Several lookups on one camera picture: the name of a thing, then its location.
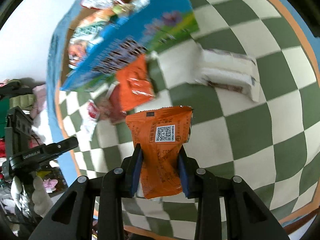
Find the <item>orange snack packet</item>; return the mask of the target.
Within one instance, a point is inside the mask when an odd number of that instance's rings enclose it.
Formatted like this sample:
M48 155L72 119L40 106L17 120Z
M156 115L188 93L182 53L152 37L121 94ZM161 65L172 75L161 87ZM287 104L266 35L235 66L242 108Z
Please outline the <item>orange snack packet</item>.
M131 111L155 97L144 54L118 70L116 81L118 83L110 96L110 103L118 111Z

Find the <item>green potato chips bag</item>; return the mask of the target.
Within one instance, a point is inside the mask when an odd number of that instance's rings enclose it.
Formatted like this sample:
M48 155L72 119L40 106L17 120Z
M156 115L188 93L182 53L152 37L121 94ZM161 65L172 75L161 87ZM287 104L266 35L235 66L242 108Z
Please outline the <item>green potato chips bag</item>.
M81 20L68 45L69 68L76 69L91 48L101 41L100 33L104 28L117 18L128 15L133 7L131 4L115 4L99 9Z

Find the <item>orange QR code packet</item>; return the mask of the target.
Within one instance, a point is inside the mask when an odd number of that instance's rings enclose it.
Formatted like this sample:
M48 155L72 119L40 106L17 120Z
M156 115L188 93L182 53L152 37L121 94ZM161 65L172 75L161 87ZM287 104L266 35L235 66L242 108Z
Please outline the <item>orange QR code packet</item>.
M126 117L134 145L140 145L143 165L140 182L146 199L182 192L178 176L178 153L189 141L193 109L164 107Z

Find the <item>white beige snack packet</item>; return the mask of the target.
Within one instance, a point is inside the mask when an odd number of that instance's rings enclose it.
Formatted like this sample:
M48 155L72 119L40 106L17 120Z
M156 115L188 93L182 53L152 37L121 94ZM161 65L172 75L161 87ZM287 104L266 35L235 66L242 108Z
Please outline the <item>white beige snack packet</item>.
M198 45L199 55L194 73L195 81L245 94L252 101L260 97L260 76L255 58L219 49L204 49Z

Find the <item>pile of clothes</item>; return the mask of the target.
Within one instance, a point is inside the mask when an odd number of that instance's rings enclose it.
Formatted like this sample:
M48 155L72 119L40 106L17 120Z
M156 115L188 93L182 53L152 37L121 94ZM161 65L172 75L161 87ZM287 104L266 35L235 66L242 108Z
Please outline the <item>pile of clothes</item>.
M12 238L28 238L51 208L52 197L67 189L56 162L65 143L37 130L45 105L45 86L1 82L1 232Z

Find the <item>red white small packet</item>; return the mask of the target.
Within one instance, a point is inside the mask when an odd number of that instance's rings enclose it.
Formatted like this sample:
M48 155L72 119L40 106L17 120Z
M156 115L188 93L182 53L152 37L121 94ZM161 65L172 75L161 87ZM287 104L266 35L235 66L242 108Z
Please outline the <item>red white small packet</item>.
M88 100L81 108L80 114L82 124L80 130L91 141L96 125L99 120L100 111L93 100Z

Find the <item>dark red jerky packet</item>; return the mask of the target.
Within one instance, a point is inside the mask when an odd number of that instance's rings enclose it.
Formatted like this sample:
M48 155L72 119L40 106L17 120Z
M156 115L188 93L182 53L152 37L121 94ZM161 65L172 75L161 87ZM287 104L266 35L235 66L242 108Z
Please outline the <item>dark red jerky packet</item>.
M118 100L102 98L97 107L99 109L99 119L108 120L112 125L117 125L125 121L127 113L122 110Z

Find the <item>blue milk cardboard box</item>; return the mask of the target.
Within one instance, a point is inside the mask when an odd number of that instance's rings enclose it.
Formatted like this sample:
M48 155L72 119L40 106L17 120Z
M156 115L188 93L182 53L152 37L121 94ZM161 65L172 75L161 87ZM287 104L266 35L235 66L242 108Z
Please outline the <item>blue milk cardboard box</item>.
M133 10L108 24L76 69L68 66L68 45L81 20L99 9L80 5L71 20L62 56L60 90L92 92L107 77L127 66L141 55L161 52L198 31L190 0L123 0Z

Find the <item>green white checkered mat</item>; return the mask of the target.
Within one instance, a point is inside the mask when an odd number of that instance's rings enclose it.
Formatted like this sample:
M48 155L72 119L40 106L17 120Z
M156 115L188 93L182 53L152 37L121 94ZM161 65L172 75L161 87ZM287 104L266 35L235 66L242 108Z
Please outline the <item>green white checkered mat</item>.
M319 52L280 0L190 0L199 31L149 66L156 92L137 112L187 105L194 110L185 150L200 167L241 176L280 222L319 205ZM198 45L255 57L257 102L198 85Z

